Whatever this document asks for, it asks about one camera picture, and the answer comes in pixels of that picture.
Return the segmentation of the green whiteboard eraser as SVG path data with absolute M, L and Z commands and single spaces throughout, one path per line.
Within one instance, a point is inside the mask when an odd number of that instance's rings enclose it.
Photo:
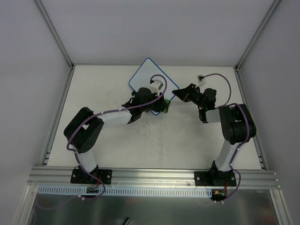
M 162 112 L 163 112 L 163 113 L 168 113 L 170 104 L 171 104 L 171 101 L 170 101 L 170 100 L 164 99 L 164 101 L 163 101 L 163 103 L 162 103 Z

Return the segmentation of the blue framed whiteboard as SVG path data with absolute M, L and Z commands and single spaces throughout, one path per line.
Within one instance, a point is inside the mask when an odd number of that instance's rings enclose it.
M 149 84 L 154 80 L 160 80 L 163 82 L 164 85 L 161 88 L 160 92 L 162 92 L 164 99 L 168 99 L 171 101 L 175 97 L 172 91 L 178 90 L 179 87 L 151 58 L 146 58 L 128 81 L 130 88 L 133 90 L 132 97 L 140 88 L 149 88 Z M 144 105 L 152 104 L 161 97 L 162 96 L 159 96 L 157 99 Z M 144 105 L 130 107 L 130 109 L 138 108 Z M 154 112 L 153 110 L 150 111 L 154 115 L 160 114 Z

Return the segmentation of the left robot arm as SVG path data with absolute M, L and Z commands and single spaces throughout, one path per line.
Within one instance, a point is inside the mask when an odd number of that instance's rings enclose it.
M 118 110 L 99 114 L 83 107 L 63 131 L 67 149 L 74 152 L 78 166 L 73 169 L 70 182 L 73 184 L 111 183 L 111 170 L 100 169 L 94 158 L 92 147 L 104 128 L 130 124 L 140 119 L 143 112 L 166 113 L 170 101 L 162 93 L 155 94 L 148 88 L 140 88 Z

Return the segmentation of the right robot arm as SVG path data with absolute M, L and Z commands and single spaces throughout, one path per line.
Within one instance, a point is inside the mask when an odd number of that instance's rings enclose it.
M 224 143 L 218 157 L 206 172 L 194 172 L 195 185 L 212 187 L 235 187 L 237 181 L 233 163 L 239 149 L 256 136 L 256 126 L 245 104 L 230 104 L 216 108 L 217 91 L 207 88 L 204 92 L 195 84 L 173 90 L 183 102 L 198 106 L 199 119 L 203 123 L 220 123 Z

